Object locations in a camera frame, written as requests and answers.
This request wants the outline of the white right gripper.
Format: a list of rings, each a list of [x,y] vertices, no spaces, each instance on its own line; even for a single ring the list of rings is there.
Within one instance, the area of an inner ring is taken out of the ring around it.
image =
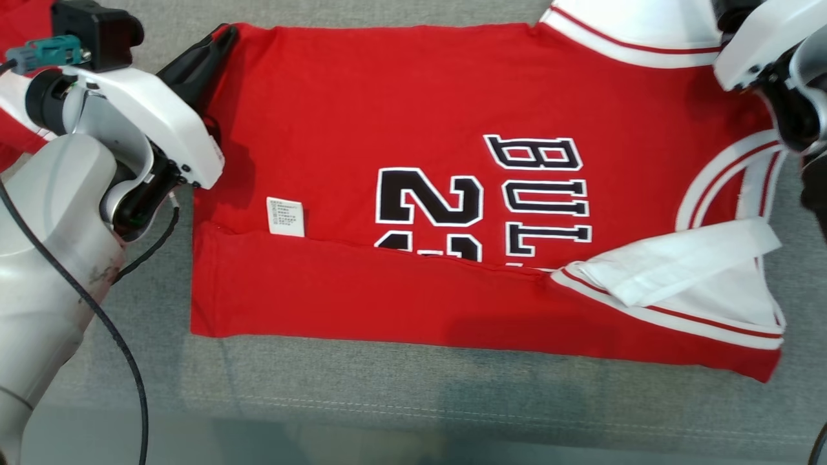
[[[722,49],[714,71],[726,91],[747,88],[762,70],[825,26],[824,1],[715,1]]]

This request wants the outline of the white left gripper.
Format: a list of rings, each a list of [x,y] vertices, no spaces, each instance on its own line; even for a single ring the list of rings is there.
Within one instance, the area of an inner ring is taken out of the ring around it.
[[[212,189],[224,171],[225,158],[197,112],[209,105],[237,39],[238,28],[219,24],[157,76],[134,67],[94,72],[65,66],[64,74],[97,85],[98,92],[171,161],[189,168],[183,174],[188,183]]]

